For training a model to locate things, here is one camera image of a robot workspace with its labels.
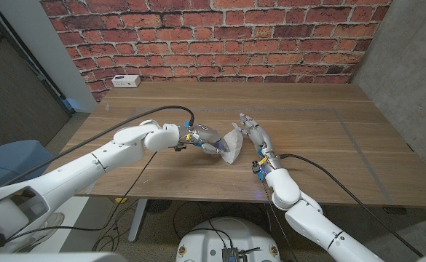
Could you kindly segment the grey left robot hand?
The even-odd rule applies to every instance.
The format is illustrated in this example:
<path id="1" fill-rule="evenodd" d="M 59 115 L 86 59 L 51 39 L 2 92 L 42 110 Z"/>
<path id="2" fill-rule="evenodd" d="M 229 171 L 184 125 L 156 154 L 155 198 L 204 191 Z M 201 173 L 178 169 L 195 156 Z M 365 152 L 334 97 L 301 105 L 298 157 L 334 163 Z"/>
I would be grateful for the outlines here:
<path id="1" fill-rule="evenodd" d="M 178 145 L 192 144 L 198 146 L 206 154 L 224 154 L 229 152 L 225 139 L 212 127 L 194 124 L 191 127 L 180 127 Z"/>

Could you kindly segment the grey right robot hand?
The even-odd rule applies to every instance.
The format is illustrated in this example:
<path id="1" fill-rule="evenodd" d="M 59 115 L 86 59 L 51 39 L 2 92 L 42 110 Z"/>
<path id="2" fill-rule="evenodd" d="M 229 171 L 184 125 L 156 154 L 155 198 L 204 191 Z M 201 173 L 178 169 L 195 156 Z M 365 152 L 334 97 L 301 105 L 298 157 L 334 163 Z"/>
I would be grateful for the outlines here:
<path id="1" fill-rule="evenodd" d="M 232 126 L 253 142 L 254 148 L 261 159 L 252 162 L 252 171 L 257 174 L 261 181 L 264 181 L 266 175 L 283 166 L 274 152 L 272 141 L 267 131 L 253 118 L 243 113 L 240 113 L 240 123 L 242 127 L 235 123 Z"/>

